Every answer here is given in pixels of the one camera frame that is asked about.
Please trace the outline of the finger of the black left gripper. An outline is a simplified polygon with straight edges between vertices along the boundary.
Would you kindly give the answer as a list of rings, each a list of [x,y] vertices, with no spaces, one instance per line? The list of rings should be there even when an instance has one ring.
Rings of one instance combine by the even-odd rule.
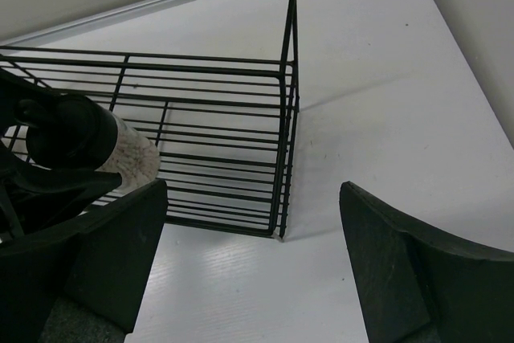
[[[59,94],[1,70],[1,134],[15,125],[57,131],[64,129],[55,107]]]
[[[42,169],[1,147],[1,234],[16,238],[81,214],[121,185],[118,173]]]

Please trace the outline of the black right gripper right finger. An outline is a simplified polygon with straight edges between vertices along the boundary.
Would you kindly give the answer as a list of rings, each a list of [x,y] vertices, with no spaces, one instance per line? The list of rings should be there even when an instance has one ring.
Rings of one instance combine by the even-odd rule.
[[[370,342],[511,342],[513,254],[345,182],[340,212]]]

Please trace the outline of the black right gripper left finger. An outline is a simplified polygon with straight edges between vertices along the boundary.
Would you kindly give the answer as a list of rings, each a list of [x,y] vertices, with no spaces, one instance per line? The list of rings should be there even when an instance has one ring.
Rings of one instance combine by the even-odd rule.
[[[155,180],[1,245],[3,342],[123,342],[133,332],[167,207]]]

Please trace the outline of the black lid shaker bottle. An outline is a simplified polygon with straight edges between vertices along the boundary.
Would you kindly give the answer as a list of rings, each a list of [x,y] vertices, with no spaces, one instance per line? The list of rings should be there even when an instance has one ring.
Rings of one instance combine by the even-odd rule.
[[[157,146],[86,96],[20,100],[14,116],[27,127],[26,147],[37,165],[119,174],[116,190],[122,194],[157,178],[161,164]]]

